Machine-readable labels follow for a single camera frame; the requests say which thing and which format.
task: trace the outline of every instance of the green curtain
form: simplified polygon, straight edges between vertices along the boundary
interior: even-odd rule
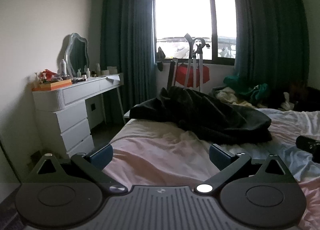
[[[152,0],[104,0],[100,66],[117,66],[124,112],[155,97],[155,51]],[[104,94],[108,122],[121,123],[117,93]]]
[[[236,75],[271,89],[306,82],[308,27],[302,0],[235,0]]]

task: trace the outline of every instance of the red bag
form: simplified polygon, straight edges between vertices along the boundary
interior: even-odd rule
[[[184,85],[184,82],[186,81],[186,75],[187,75],[187,68],[188,65],[182,63],[177,67],[176,72],[176,82],[178,82],[181,85]],[[196,87],[200,85],[200,72],[199,68],[196,69]],[[207,66],[203,66],[203,83],[206,83],[210,80],[209,76],[209,68]],[[190,74],[189,74],[189,80],[187,87],[193,87],[193,67],[190,67]]]

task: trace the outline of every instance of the vanity leg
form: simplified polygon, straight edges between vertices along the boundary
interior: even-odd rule
[[[103,101],[103,93],[100,94],[101,96],[101,101],[102,101],[102,115],[103,115],[103,120],[104,120],[104,123],[106,124],[107,123],[107,118],[106,118],[106,111],[104,109],[104,101]]]
[[[120,104],[120,108],[121,108],[122,119],[123,119],[124,124],[126,124],[125,118],[124,118],[124,112],[123,112],[123,107],[122,107],[119,87],[117,87],[117,93],[118,93],[118,99],[119,99],[119,104]]]

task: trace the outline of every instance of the vanity table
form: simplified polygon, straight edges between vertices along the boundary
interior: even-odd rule
[[[85,100],[116,88],[123,116],[119,92],[121,85],[122,73],[89,78],[85,82],[52,91],[34,91],[36,123],[44,148],[62,158],[69,158],[79,152],[89,153],[94,145]]]

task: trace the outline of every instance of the dark floor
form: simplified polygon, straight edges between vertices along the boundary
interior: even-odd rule
[[[104,122],[91,129],[94,147],[108,144],[113,137],[122,129],[121,124],[105,124]]]
[[[14,190],[0,204],[0,229],[1,230],[23,230],[25,226],[20,220],[15,207],[15,196],[19,188]]]

